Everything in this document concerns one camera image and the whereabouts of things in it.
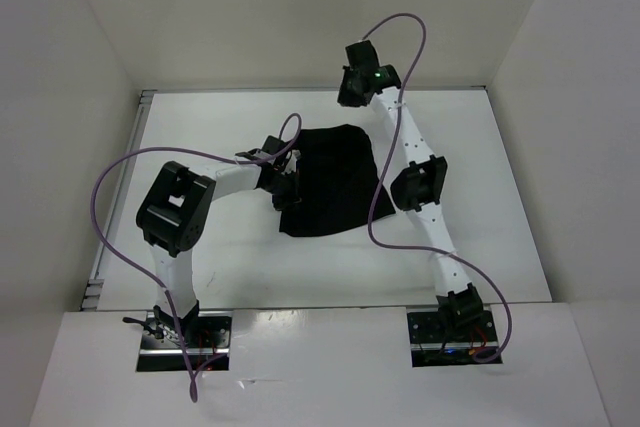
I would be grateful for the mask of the black skirt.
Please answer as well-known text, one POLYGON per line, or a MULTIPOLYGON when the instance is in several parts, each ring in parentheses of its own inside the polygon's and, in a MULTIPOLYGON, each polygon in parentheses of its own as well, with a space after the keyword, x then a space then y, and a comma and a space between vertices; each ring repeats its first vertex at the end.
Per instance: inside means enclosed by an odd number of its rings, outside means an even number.
POLYGON ((294 148, 298 162, 300 202, 285 209, 279 231, 291 237, 309 238, 343 233, 373 219, 395 214, 385 189, 377 191, 378 169, 366 132, 354 125, 304 129, 294 148))

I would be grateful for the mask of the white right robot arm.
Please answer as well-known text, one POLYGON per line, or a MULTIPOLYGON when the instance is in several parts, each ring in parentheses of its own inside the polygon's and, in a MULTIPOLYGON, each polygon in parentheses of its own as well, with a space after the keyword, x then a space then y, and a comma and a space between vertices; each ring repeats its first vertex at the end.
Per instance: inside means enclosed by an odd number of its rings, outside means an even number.
POLYGON ((346 47, 348 64, 338 93, 343 107, 369 106, 383 120, 391 137, 391 154, 398 152, 404 166, 391 182, 390 196, 424 237, 433 255, 438 327, 444 343, 462 339, 474 329, 483 303, 455 247, 444 220, 441 195, 448 163, 434 153, 421 134, 408 106, 400 98, 396 69, 382 65, 368 40, 346 47))

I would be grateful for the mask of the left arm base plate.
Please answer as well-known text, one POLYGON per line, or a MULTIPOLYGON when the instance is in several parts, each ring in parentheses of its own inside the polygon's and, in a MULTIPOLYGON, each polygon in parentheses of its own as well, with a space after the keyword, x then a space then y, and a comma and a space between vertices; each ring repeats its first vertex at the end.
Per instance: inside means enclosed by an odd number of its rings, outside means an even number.
MULTIPOLYGON (((146 314, 143 325, 137 372, 177 372, 185 371, 186 365, 178 345, 176 334, 167 327, 160 327, 152 312, 146 314)), ((230 311, 203 311, 199 315, 195 332, 187 333, 185 341, 187 354, 193 369, 215 357, 205 366, 205 371, 227 371, 232 333, 232 313, 230 311)))

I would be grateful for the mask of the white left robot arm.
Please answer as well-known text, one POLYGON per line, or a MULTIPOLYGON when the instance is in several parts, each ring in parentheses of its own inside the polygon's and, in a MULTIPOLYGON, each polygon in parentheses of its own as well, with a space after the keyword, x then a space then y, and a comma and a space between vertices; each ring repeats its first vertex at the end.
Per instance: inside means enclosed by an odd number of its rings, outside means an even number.
POLYGON ((170 161, 164 164, 136 215, 150 246, 160 280, 154 317, 176 346, 192 344, 200 330, 199 301, 193 286, 193 250, 202 237, 211 204, 244 191, 263 190, 277 211, 300 202, 297 149, 269 136, 263 146, 241 152, 228 166, 197 173, 170 161))

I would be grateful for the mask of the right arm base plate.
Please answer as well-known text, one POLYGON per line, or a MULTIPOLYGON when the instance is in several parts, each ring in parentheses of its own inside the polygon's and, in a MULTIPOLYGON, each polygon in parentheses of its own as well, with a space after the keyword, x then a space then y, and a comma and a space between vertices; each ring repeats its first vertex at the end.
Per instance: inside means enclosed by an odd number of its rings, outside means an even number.
POLYGON ((436 309, 406 313, 412 366, 444 367, 474 365, 474 356, 492 356, 499 347, 490 310, 480 320, 457 333, 447 333, 436 309))

